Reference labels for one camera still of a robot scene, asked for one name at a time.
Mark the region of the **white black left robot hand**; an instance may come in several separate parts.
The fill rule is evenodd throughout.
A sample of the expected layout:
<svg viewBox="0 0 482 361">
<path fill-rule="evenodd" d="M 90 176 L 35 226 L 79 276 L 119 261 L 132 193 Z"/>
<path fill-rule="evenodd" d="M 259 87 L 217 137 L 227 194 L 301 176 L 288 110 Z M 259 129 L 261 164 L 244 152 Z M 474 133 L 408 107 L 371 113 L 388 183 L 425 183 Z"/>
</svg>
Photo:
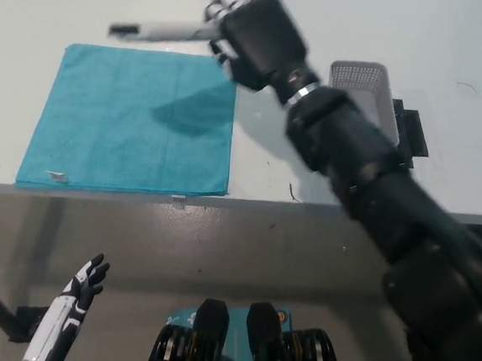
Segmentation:
<svg viewBox="0 0 482 361">
<path fill-rule="evenodd" d="M 103 290 L 108 270 L 100 253 L 72 276 L 51 302 L 22 361 L 65 361 L 95 296 Z"/>
</svg>

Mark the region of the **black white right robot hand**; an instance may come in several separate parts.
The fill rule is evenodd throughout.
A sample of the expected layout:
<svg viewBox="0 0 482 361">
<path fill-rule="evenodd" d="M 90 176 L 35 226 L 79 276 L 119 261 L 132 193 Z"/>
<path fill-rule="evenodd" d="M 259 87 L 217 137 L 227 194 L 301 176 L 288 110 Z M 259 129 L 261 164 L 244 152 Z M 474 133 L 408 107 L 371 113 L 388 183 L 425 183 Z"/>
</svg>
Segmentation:
<svg viewBox="0 0 482 361">
<path fill-rule="evenodd" d="M 281 0 L 212 0 L 204 20 L 219 32 L 209 48 L 239 85 L 254 92 L 271 87 L 285 105 L 300 89 L 319 83 Z"/>
</svg>

